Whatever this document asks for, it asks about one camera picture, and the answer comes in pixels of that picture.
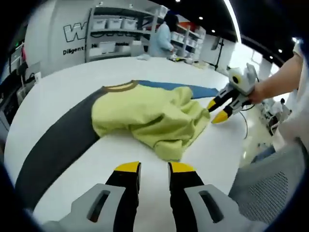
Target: t-shirt sleeve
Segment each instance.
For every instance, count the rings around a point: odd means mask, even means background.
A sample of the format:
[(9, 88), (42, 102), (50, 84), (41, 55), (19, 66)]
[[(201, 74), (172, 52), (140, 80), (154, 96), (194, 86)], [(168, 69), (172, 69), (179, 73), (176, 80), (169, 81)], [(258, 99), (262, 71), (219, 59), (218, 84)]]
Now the t-shirt sleeve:
[(300, 50), (300, 43), (295, 44), (293, 52), (294, 54), (299, 55), (301, 58), (304, 58), (303, 53)]

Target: white cloth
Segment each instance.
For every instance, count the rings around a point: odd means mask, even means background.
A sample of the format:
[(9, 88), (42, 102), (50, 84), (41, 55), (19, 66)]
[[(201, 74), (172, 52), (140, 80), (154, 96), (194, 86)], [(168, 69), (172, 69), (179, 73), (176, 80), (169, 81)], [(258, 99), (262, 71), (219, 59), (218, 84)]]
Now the white cloth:
[(298, 137), (309, 151), (309, 75), (307, 61), (305, 60), (300, 44), (294, 48), (294, 53), (300, 55), (303, 61), (303, 67), (299, 82), (296, 106), (289, 117), (279, 126), (273, 137), (273, 146), (279, 150), (286, 143)]
[(279, 113), (279, 112), (282, 112), (283, 111), (283, 107), (282, 107), (282, 104), (280, 101), (276, 101), (271, 109), (269, 110), (269, 112), (272, 114), (272, 115), (275, 115), (276, 113)]
[(150, 38), (149, 52), (152, 57), (169, 57), (172, 55), (173, 45), (170, 43), (171, 35), (169, 27), (163, 23), (158, 31)]

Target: white table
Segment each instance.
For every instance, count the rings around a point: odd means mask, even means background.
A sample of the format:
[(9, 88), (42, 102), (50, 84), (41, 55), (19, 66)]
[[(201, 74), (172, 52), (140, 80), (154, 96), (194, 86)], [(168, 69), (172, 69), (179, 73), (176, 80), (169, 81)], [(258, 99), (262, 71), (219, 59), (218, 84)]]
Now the white table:
[[(228, 82), (227, 77), (213, 70), (200, 70), (164, 58), (152, 58), (149, 61), (107, 59), (45, 77), (21, 104), (8, 134), (4, 159), (13, 183), (32, 147), (63, 114), (101, 86), (117, 85), (132, 79), (217, 89), (223, 88)], [(198, 101), (206, 107), (210, 99)], [(243, 154), (245, 130), (241, 115), (232, 116), (222, 124), (209, 124), (186, 150), (182, 162), (195, 167), (205, 184), (213, 184), (228, 194)], [(39, 223), (61, 219), (70, 212), (75, 199), (96, 183), (105, 183), (116, 166), (131, 161), (142, 163), (140, 205), (134, 230), (175, 231), (169, 206), (167, 163), (129, 133), (112, 133), (97, 141), (47, 190), (34, 210), (34, 217)]]

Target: ceiling light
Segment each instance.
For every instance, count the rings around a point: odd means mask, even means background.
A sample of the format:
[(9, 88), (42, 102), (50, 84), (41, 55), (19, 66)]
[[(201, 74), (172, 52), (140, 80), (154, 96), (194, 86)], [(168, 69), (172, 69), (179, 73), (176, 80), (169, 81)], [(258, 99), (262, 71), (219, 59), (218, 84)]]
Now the ceiling light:
[(236, 19), (236, 15), (234, 13), (233, 7), (232, 7), (229, 0), (223, 0), (223, 1), (224, 1), (225, 5), (227, 7), (228, 12), (230, 13), (231, 18), (232, 18), (233, 26), (234, 26), (236, 36), (237, 36), (237, 41), (238, 41), (238, 43), (241, 44), (240, 30), (239, 30), (239, 26), (238, 26), (238, 23), (237, 23), (237, 19)]

